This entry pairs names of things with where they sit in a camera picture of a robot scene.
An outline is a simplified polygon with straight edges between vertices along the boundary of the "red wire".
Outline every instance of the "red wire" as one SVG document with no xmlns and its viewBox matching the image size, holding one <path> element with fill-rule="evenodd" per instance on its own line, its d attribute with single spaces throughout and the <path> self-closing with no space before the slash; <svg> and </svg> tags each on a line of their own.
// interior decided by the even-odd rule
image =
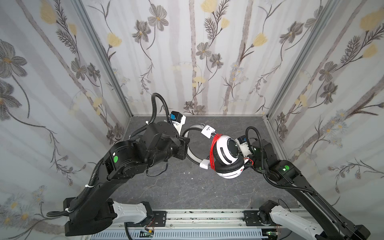
<svg viewBox="0 0 384 240">
<path fill-rule="evenodd" d="M 217 140 L 222 136 L 222 134 L 216 134 L 211 144 L 211 151 L 209 152 L 209 162 L 211 163 L 211 169 L 215 170 L 215 159 L 214 159 L 214 145 Z"/>
<path fill-rule="evenodd" d="M 247 157 L 244 157 L 244 159 L 248 159 L 249 161 L 251 161 L 251 162 L 252 162 L 252 165 L 253 165 L 253 161 L 252 161 L 252 159 L 250 159 L 250 158 L 247 158 Z"/>
</svg>

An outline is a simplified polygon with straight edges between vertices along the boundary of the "coiled red cord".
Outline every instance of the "coiled red cord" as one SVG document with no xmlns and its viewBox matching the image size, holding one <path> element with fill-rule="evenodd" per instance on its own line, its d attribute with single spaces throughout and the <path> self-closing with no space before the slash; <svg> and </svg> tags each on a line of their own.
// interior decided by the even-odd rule
<svg viewBox="0 0 384 240">
<path fill-rule="evenodd" d="M 211 169 L 215 170 L 215 159 L 214 159 L 214 145 L 222 134 L 216 134 L 211 144 L 211 151 L 209 152 L 209 162 L 211 163 Z"/>
</svg>

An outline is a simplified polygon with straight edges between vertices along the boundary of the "robotic arm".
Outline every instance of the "robotic arm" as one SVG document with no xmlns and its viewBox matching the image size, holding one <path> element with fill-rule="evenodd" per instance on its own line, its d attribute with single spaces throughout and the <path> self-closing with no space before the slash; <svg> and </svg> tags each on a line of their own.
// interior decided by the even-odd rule
<svg viewBox="0 0 384 240">
<path fill-rule="evenodd" d="M 155 97 L 164 105 L 167 122 L 154 123 L 157 111 Z M 65 224 L 66 236 L 95 234 L 117 222 L 131 222 L 132 226 L 145 226 L 151 222 L 154 214 L 148 202 L 138 205 L 119 204 L 109 197 L 136 174 L 147 172 L 150 167 L 167 162 L 170 157 L 180 160 L 187 156 L 190 158 L 190 139 L 187 133 L 189 130 L 203 129 L 202 126 L 194 125 L 180 136 L 185 117 L 177 112 L 169 114 L 164 99 L 157 93 L 152 95 L 152 112 L 150 121 L 130 135 L 130 140 L 111 147 L 97 163 L 85 189 L 77 197 L 64 200 L 63 211 L 47 213 L 48 217 L 69 217 Z M 145 129 L 142 136 L 137 135 Z M 251 129 L 258 135 L 253 144 L 248 137 Z M 236 177 L 243 170 L 252 168 L 263 174 L 265 180 L 274 187 L 285 189 L 293 195 L 318 222 L 307 222 L 287 212 L 277 203 L 268 201 L 258 212 L 258 220 L 263 225 L 274 222 L 306 239 L 366 240 L 369 237 L 370 232 L 366 227 L 354 225 L 336 211 L 291 162 L 278 160 L 272 145 L 261 139 L 256 128 L 248 127 L 245 136 L 236 140 L 228 136 L 223 136 L 220 140 L 218 134 L 214 134 L 214 129 L 208 134 L 217 138 L 214 138 L 215 144 L 212 144 L 211 150 L 216 159 L 216 167 L 213 164 L 213 168 L 220 176 Z M 190 158 L 191 161 L 201 165 L 201 162 L 196 162 L 198 158 L 194 157 Z"/>
</svg>

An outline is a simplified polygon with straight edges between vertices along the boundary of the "headphones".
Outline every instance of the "headphones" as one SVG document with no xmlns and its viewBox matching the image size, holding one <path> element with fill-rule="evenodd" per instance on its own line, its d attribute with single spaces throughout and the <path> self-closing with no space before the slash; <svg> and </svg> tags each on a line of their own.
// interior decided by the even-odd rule
<svg viewBox="0 0 384 240">
<path fill-rule="evenodd" d="M 240 149 L 233 138 L 226 135 L 220 136 L 214 145 L 213 155 L 215 171 L 219 176 L 231 179 L 243 172 L 244 160 L 239 157 Z"/>
</svg>

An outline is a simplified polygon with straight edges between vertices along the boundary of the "wallpaper wall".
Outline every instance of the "wallpaper wall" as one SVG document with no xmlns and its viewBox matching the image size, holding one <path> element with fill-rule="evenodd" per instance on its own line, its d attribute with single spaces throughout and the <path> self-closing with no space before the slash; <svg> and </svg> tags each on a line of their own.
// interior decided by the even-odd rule
<svg viewBox="0 0 384 240">
<path fill-rule="evenodd" d="M 382 239 L 384 3 L 342 1 L 276 114 L 276 134 L 335 208 Z"/>
<path fill-rule="evenodd" d="M 326 1 L 83 0 L 134 114 L 265 114 Z"/>
<path fill-rule="evenodd" d="M 1 239 L 69 239 L 46 212 L 128 123 L 101 66 L 69 1 L 0 1 Z"/>
</svg>

